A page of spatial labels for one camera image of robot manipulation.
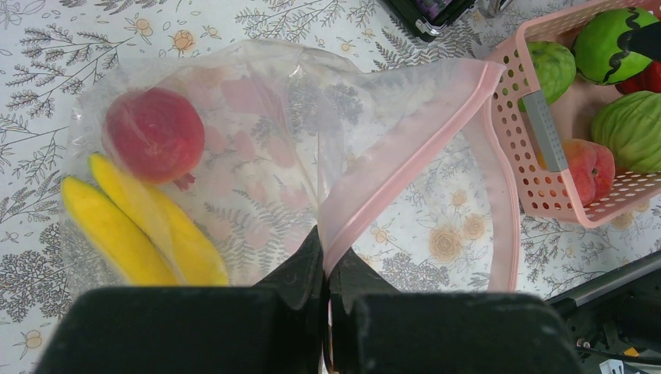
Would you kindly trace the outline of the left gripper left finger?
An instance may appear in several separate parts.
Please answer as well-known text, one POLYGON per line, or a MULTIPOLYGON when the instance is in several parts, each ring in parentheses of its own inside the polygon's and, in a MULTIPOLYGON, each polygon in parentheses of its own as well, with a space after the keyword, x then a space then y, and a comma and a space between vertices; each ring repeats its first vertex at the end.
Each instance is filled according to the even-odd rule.
POLYGON ((250 287, 113 287, 81 295, 38 373, 318 373, 323 253, 316 230, 250 287))

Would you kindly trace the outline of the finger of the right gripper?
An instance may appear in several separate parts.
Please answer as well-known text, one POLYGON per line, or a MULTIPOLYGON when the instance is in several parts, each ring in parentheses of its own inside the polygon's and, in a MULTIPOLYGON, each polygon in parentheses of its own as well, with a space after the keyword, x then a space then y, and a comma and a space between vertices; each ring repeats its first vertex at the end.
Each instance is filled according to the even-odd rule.
POLYGON ((653 61, 660 62, 660 21, 640 26, 635 21, 627 21, 630 30, 624 42, 624 57, 634 52, 653 61))

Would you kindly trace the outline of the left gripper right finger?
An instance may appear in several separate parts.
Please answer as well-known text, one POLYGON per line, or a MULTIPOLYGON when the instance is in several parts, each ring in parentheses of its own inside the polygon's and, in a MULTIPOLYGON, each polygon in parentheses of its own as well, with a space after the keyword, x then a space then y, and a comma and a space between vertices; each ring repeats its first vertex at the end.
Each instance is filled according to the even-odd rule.
POLYGON ((354 252, 329 277, 325 362, 338 373, 578 373, 557 313, 536 296, 404 293, 354 252))

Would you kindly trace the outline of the green toy custard apple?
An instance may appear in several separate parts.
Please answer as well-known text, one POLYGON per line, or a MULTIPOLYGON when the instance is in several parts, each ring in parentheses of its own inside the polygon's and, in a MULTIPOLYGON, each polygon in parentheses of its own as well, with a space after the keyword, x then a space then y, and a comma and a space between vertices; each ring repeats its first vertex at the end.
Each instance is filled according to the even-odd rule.
POLYGON ((532 41, 526 46, 541 91, 548 105, 556 102, 574 82, 576 64, 571 51, 553 41, 532 41))

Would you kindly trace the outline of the yellow toy bananas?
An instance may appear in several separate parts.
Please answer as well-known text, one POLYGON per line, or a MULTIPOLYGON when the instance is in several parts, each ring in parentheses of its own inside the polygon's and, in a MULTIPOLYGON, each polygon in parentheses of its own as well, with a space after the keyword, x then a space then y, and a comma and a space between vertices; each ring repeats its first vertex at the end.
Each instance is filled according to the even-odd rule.
POLYGON ((65 176, 63 206, 120 277, 139 286, 229 284, 219 251, 164 192, 103 154, 87 165, 94 182, 65 176))

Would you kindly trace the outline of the clear pink zip bag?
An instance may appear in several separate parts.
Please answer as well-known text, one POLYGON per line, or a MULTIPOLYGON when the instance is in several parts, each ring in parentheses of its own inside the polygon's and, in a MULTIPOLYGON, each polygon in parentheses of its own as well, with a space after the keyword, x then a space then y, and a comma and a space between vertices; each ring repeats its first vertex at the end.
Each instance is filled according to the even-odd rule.
MULTIPOLYGON (((165 88, 196 109, 204 149, 186 191, 149 184, 219 251, 230 285, 264 279, 313 229, 330 273, 349 249, 376 249, 381 228, 380 269, 401 289, 513 291, 518 197, 491 118, 505 70, 443 58, 362 72, 339 55, 275 40, 202 58, 125 60, 73 105, 64 177, 94 182, 87 159, 109 158, 102 126, 116 98, 165 88)), ((60 227, 74 296, 130 284, 63 203, 60 227)))

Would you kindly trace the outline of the pink plastic basket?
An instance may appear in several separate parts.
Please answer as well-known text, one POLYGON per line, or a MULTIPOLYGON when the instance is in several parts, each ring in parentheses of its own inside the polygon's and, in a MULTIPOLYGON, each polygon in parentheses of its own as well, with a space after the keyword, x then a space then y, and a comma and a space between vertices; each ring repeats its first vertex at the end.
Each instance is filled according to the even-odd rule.
POLYGON ((658 1, 588 1, 524 22, 488 57, 506 66, 493 95, 491 118, 528 215, 595 228, 660 193, 658 174, 620 171, 604 198, 583 206, 561 143, 588 139, 593 116, 620 93, 615 86, 577 78, 557 102, 547 105, 527 48, 532 41, 570 47, 596 13, 624 7, 660 14, 658 1))

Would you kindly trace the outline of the black poker chip case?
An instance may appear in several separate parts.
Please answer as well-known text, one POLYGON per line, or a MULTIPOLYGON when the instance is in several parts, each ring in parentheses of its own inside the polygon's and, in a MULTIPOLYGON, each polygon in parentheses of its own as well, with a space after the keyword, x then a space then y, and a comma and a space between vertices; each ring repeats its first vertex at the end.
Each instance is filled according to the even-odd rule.
POLYGON ((431 42, 466 12, 477 9, 486 18, 502 13, 511 0, 384 0, 381 2, 405 29, 418 39, 431 42))

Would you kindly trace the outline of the red toy pomegranate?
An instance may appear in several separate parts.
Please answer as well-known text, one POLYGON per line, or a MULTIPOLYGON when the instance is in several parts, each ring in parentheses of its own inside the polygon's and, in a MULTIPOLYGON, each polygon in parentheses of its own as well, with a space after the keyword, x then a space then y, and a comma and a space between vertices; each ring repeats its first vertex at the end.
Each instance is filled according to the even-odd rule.
POLYGON ((172 182, 186 191, 201 160, 205 130, 188 99, 153 87, 116 98, 102 126, 102 146, 109 158, 142 182, 172 182))

